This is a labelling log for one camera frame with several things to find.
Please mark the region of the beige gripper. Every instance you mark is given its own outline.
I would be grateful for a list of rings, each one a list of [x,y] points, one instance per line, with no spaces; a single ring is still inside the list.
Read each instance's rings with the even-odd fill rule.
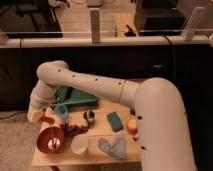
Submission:
[[[31,101],[27,112],[27,119],[29,122],[37,122],[44,115],[47,105],[45,103],[35,103]]]

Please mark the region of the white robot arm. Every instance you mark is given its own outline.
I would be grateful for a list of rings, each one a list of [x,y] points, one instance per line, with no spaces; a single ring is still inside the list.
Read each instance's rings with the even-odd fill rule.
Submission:
[[[44,62],[37,68],[27,118],[43,116],[61,86],[105,98],[136,112],[142,171],[198,171],[182,96],[167,79],[154,77],[140,83],[73,72],[66,62]]]

